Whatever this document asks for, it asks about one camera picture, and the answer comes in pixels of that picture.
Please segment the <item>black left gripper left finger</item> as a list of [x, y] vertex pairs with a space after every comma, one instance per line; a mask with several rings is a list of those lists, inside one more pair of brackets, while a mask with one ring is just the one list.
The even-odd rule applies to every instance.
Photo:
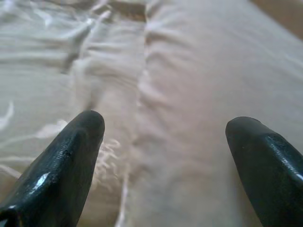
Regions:
[[70, 121], [1, 202], [1, 226], [76, 226], [104, 132], [104, 118], [96, 111], [84, 111]]

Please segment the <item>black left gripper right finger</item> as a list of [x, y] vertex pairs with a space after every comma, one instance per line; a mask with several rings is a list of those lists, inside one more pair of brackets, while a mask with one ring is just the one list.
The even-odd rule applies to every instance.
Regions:
[[303, 225], [303, 156], [260, 121], [237, 117], [225, 135], [242, 185], [264, 227]]

